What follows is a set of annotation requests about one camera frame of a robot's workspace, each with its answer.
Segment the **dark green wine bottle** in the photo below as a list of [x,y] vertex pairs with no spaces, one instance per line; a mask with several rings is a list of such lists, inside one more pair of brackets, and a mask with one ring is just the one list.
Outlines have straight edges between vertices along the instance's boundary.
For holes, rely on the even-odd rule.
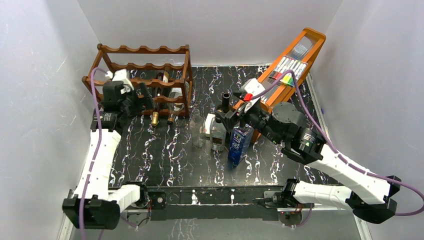
[[216,107],[216,110],[215,111],[216,112],[219,112],[219,113],[226,114],[226,113],[229,112],[230,109],[231,109],[231,106],[230,106],[230,94],[228,92],[224,92],[222,94],[221,104]]

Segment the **clear whisky bottle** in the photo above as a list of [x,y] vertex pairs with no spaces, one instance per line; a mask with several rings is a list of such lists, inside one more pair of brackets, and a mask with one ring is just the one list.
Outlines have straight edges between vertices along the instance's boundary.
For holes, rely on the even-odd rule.
[[222,121],[215,115],[209,126],[210,148],[222,152],[225,148],[226,128]]

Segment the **blue bottle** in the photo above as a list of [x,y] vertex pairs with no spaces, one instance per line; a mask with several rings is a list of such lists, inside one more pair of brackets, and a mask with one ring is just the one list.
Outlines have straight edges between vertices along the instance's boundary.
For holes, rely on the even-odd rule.
[[238,166],[246,156],[254,129],[248,124],[235,126],[230,135],[228,160]]

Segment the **clear shelf bottle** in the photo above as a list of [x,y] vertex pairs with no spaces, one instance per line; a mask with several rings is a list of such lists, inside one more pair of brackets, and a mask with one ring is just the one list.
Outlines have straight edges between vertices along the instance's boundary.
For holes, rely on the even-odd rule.
[[206,142],[205,137],[205,119],[201,116],[199,109],[192,111],[192,116],[189,121],[191,131],[192,145],[202,148]]

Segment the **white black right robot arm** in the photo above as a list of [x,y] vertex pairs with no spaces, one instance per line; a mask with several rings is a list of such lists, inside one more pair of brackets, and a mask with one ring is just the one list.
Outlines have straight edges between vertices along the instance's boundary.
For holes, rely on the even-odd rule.
[[271,112],[263,110],[259,103],[243,103],[234,111],[218,108],[215,115],[226,130],[246,123],[273,144],[281,144],[281,152],[290,160],[319,170],[338,182],[338,185],[322,185],[288,179],[281,192],[260,201],[263,206],[321,204],[351,210],[356,217],[373,224],[395,215],[397,202],[392,197],[400,190],[399,179],[373,177],[366,168],[334,153],[321,134],[305,126],[305,115],[291,103],[280,102]]

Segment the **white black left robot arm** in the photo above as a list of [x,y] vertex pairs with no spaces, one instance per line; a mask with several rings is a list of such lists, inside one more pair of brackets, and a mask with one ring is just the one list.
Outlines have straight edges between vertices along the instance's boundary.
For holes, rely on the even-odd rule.
[[133,86],[122,80],[106,82],[104,99],[95,103],[90,125],[90,144],[79,183],[62,210],[77,229],[113,230],[131,205],[149,203],[146,186],[128,181],[110,190],[113,159],[121,141],[123,125],[144,110],[153,108],[153,98],[144,83]]

